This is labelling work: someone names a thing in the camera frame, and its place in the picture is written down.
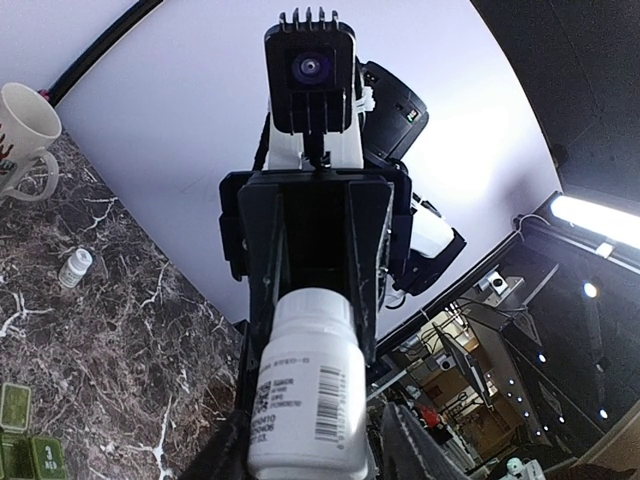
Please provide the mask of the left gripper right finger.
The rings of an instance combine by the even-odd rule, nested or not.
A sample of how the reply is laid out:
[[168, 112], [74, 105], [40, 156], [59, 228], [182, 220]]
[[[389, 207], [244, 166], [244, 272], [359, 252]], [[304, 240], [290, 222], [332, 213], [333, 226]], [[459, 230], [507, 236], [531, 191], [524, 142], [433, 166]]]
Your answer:
[[389, 403], [382, 415], [383, 478], [467, 480], [404, 405]]

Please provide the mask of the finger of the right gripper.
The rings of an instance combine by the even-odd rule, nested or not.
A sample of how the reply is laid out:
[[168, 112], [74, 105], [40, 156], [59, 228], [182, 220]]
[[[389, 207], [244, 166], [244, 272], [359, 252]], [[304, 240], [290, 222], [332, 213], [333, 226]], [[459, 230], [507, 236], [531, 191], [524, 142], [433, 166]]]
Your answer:
[[285, 184], [283, 179], [252, 179], [238, 193], [250, 300], [239, 406], [247, 413], [253, 410], [260, 360], [269, 342], [281, 278], [287, 274], [282, 266]]
[[382, 179], [347, 186], [349, 298], [356, 335], [365, 362], [376, 358], [380, 272], [388, 254], [385, 242], [393, 206], [393, 187]]

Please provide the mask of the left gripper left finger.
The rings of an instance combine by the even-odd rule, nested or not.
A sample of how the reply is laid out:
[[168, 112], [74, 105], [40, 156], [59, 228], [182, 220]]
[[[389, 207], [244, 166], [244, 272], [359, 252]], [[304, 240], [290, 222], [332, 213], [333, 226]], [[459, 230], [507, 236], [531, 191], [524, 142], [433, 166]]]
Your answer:
[[180, 480], [252, 479], [247, 468], [250, 416], [234, 410], [179, 476]]

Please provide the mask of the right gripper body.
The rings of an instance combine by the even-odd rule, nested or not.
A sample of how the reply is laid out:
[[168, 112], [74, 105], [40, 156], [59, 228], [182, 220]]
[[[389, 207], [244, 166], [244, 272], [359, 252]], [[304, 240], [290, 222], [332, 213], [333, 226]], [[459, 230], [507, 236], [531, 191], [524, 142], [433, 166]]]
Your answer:
[[219, 187], [220, 230], [225, 259], [234, 279], [247, 277], [246, 243], [240, 222], [238, 193], [252, 179], [283, 179], [286, 245], [278, 301], [301, 288], [335, 291], [349, 302], [347, 186], [353, 181], [382, 179], [393, 187], [393, 206], [381, 265], [379, 311], [386, 279], [403, 271], [409, 257], [413, 223], [412, 183], [408, 175], [390, 169], [346, 169], [328, 172], [247, 171], [228, 174]]

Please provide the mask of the white pill bottle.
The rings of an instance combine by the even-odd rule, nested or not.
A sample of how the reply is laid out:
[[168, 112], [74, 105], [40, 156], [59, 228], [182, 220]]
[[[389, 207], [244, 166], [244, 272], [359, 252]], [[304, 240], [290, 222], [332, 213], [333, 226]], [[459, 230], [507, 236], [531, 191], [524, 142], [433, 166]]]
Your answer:
[[282, 297], [263, 350], [247, 469], [256, 479], [368, 475], [365, 360], [350, 302], [324, 288]]
[[77, 248], [67, 258], [58, 273], [58, 281], [65, 288], [76, 287], [93, 263], [91, 253], [84, 248]]

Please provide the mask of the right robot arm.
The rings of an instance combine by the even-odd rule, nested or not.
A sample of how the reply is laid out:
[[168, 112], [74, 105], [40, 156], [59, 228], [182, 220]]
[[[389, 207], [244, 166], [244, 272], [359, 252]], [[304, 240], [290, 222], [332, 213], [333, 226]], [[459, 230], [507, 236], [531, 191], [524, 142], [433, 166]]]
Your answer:
[[413, 192], [401, 158], [429, 117], [393, 74], [367, 62], [344, 77], [305, 57], [269, 87], [253, 167], [220, 185], [224, 256], [250, 290], [241, 410], [253, 405], [258, 358], [284, 294], [322, 287], [345, 296], [358, 346], [373, 362], [384, 288], [424, 292], [466, 245], [454, 234], [429, 255], [410, 243], [426, 201]]

